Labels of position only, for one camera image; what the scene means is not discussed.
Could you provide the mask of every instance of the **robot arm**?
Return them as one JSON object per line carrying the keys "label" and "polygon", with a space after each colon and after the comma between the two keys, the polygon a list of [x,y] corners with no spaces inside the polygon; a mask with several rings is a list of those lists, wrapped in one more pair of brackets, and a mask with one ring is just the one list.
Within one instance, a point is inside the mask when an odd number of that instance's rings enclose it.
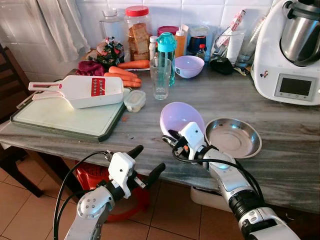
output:
{"label": "robot arm", "polygon": [[236,168],[235,159],[207,146],[203,133],[195,122],[188,123],[179,132],[179,136],[178,141],[164,140],[173,147],[173,154],[181,154],[178,148],[188,146],[188,160],[184,162],[204,163],[203,166],[216,180],[217,187],[235,215],[246,240],[299,240],[288,225],[271,208],[266,207],[263,198],[257,194],[248,178],[239,171],[243,168]]}
{"label": "robot arm", "polygon": [[82,196],[76,206],[75,219],[64,240],[99,240],[102,225],[116,202],[122,197],[129,198],[134,188],[148,188],[158,179],[166,168],[164,163],[158,165],[147,180],[141,181],[137,177],[134,170],[136,161],[133,158],[142,149],[140,145],[131,152],[112,155],[108,168],[110,181],[100,182],[95,190]]}

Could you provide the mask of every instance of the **white curtain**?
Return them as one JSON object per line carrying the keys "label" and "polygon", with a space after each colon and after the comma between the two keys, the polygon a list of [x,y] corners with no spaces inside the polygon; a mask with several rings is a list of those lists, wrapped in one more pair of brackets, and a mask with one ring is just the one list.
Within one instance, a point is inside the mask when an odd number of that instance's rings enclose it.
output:
{"label": "white curtain", "polygon": [[40,26],[50,53],[61,62],[71,62],[89,51],[81,27],[76,0],[24,0]]}

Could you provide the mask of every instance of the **red jar lid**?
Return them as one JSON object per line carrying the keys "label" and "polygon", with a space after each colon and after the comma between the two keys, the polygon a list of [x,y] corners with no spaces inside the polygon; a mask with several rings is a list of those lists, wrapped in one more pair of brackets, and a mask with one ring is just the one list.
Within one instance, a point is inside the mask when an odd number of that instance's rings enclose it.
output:
{"label": "red jar lid", "polygon": [[176,32],[179,30],[179,27],[177,26],[161,26],[157,30],[158,37],[163,33],[172,33],[173,35],[176,35]]}
{"label": "red jar lid", "polygon": [[147,6],[129,6],[125,9],[125,15],[129,17],[141,17],[149,13]]}

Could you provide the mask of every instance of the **mandoline slicer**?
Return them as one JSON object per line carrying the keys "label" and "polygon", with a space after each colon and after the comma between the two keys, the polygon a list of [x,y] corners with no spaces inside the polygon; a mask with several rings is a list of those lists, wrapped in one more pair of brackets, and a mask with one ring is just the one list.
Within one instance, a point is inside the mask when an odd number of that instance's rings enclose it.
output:
{"label": "mandoline slicer", "polygon": [[30,82],[31,91],[58,92],[74,109],[83,109],[123,101],[124,85],[120,77],[69,75],[59,82]]}

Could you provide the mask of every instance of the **black cable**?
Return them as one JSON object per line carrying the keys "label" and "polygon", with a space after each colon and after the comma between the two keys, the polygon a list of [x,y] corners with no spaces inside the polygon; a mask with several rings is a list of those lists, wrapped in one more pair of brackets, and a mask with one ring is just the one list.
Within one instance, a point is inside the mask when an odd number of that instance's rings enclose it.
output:
{"label": "black cable", "polygon": [[91,154],[89,154],[88,156],[86,156],[84,159],[82,159],[81,161],[79,161],[76,165],[73,166],[73,168],[70,169],[70,171],[66,174],[61,187],[60,187],[60,191],[56,200],[56,204],[55,204],[55,209],[54,209],[54,217],[53,217],[53,239],[54,240],[58,240],[58,231],[59,231],[59,226],[57,225],[57,219],[58,219],[58,211],[59,211],[59,205],[60,205],[60,201],[61,201],[61,197],[62,197],[62,193],[64,191],[66,182],[68,177],[72,174],[72,172],[80,165],[82,164],[85,160],[87,160],[88,158],[92,157],[93,155],[96,154],[103,154],[106,157],[108,157],[110,155],[110,153],[108,151],[95,151]]}
{"label": "black cable", "polygon": [[240,171],[242,171],[245,175],[245,178],[248,180],[248,178],[250,178],[254,185],[252,184],[251,180],[249,180],[249,184],[251,185],[251,187],[255,190],[256,194],[260,197],[260,199],[265,202],[264,200],[264,196],[263,196],[263,193],[261,191],[261,188],[257,182],[257,180],[254,178],[254,176],[252,176],[250,174],[250,172],[248,172],[247,170],[245,170],[242,165],[237,165],[237,164],[234,164],[232,162],[228,162],[228,161],[224,161],[224,160],[220,160],[220,159],[198,159],[198,160],[189,160],[189,159],[184,159],[184,158],[180,158],[179,156],[176,155],[176,149],[173,148],[172,149],[172,155],[173,157],[178,160],[178,161],[181,161],[181,162],[185,162],[185,163],[209,163],[209,162],[215,162],[215,163],[219,163],[219,164],[226,164],[226,165],[229,165],[231,167],[234,167]]}
{"label": "black cable", "polygon": [[78,194],[85,194],[85,193],[88,193],[88,192],[92,192],[93,190],[83,190],[83,191],[77,191],[75,193],[73,193],[72,195],[70,195],[65,201],[64,203],[62,204],[60,210],[59,210],[59,213],[58,213],[58,217],[56,219],[56,225],[57,225],[57,229],[59,229],[59,222],[60,222],[60,218],[61,218],[61,215],[62,215],[62,212],[64,211],[66,205],[68,204],[69,200],[71,198],[73,198],[74,196],[78,195]]}

